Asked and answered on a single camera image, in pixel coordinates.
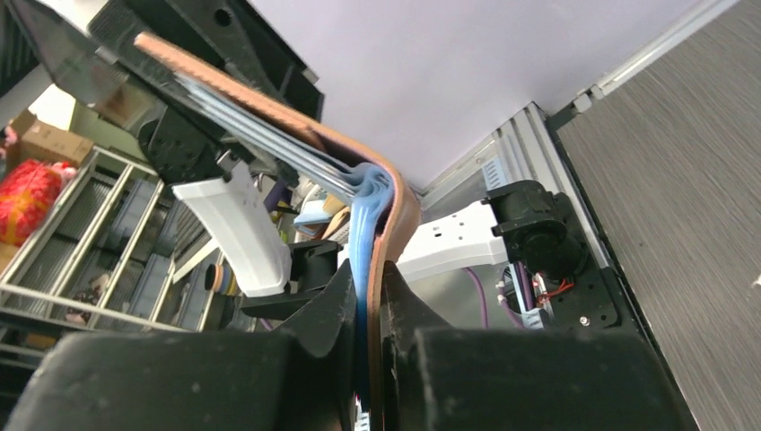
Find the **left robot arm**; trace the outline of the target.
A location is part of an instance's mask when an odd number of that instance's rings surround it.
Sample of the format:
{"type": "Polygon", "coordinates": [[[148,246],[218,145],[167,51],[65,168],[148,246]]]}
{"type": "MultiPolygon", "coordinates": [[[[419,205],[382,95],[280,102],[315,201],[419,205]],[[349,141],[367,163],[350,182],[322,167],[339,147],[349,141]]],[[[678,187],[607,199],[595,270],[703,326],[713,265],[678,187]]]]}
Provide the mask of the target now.
{"type": "Polygon", "coordinates": [[[227,260],[208,280],[233,286],[243,311],[286,320],[339,268],[349,272],[358,318],[375,322],[381,293],[455,269],[495,265],[512,284],[514,321],[531,329],[572,319],[576,293],[596,269],[577,196],[528,106],[472,165],[484,188],[450,215],[424,222],[423,200],[377,150],[300,112],[290,91],[315,95],[295,59],[275,88],[243,20],[242,1],[105,1],[61,14],[12,1],[10,14],[53,81],[105,112],[118,92],[144,101],[108,119],[133,135],[156,174],[227,260]],[[284,244],[253,172],[310,180],[346,208],[334,234],[284,244]]]}

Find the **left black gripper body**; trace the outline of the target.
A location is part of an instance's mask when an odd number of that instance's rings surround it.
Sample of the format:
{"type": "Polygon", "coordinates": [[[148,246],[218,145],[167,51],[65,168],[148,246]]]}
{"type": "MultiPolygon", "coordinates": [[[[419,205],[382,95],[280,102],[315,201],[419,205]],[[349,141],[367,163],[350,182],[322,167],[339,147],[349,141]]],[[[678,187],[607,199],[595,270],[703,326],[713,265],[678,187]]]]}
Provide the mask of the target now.
{"type": "Polygon", "coordinates": [[[223,129],[189,110],[166,107],[137,134],[140,149],[160,179],[175,185],[220,178],[223,129]]]}

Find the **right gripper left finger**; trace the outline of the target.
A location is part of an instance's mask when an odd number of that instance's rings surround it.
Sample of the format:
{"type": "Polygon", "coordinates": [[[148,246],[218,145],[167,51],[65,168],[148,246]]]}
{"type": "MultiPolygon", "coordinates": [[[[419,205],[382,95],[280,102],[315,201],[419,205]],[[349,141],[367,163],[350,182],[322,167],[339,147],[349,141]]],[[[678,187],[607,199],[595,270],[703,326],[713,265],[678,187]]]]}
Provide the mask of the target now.
{"type": "Polygon", "coordinates": [[[31,377],[10,430],[349,430],[356,297],[343,265],[271,331],[87,332],[31,377]]]}

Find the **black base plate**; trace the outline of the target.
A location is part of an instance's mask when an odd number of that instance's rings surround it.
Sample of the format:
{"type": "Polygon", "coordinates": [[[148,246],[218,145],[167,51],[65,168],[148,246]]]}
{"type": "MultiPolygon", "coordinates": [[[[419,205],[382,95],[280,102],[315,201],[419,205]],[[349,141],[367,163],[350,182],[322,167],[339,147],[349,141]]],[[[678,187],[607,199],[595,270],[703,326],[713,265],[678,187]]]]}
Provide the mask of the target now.
{"type": "Polygon", "coordinates": [[[488,191],[494,236],[503,240],[534,310],[552,330],[641,331],[612,268],[595,260],[572,201],[534,180],[488,191]]]}

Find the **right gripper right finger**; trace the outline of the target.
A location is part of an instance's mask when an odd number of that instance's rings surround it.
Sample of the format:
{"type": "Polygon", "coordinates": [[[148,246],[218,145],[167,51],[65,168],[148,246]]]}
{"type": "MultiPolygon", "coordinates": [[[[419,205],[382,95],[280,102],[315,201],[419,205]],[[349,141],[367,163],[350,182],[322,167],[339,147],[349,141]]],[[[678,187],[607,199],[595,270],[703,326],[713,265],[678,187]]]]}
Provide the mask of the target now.
{"type": "Polygon", "coordinates": [[[387,430],[694,430],[638,335],[457,329],[396,266],[382,279],[387,430]]]}

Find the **tan leather card holder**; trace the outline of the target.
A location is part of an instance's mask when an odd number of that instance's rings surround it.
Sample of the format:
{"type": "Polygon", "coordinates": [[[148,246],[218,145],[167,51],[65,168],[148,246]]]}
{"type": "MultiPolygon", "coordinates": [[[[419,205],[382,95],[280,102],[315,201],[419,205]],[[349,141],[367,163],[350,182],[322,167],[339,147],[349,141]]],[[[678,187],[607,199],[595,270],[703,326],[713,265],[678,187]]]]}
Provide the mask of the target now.
{"type": "Polygon", "coordinates": [[[384,428],[381,291],[384,267],[398,261],[421,221],[415,193],[386,158],[142,32],[134,44],[175,75],[189,105],[217,125],[290,164],[351,207],[349,263],[357,297],[356,393],[373,430],[384,428]]]}

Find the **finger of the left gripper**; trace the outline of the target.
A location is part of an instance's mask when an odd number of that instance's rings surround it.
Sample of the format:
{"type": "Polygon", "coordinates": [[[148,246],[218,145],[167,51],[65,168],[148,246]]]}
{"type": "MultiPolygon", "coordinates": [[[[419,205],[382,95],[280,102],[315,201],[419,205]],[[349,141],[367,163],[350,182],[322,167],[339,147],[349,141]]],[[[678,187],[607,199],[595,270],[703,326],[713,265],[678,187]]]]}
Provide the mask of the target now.
{"type": "Polygon", "coordinates": [[[323,93],[309,68],[247,1],[134,0],[148,31],[316,120],[323,93]]]}
{"type": "Polygon", "coordinates": [[[245,83],[250,42],[236,13],[243,1],[11,1],[13,18],[56,84],[79,102],[97,105],[121,84],[147,95],[155,108],[128,126],[167,114],[182,121],[203,149],[239,146],[235,135],[201,115],[173,72],[134,45],[152,33],[245,83]]]}

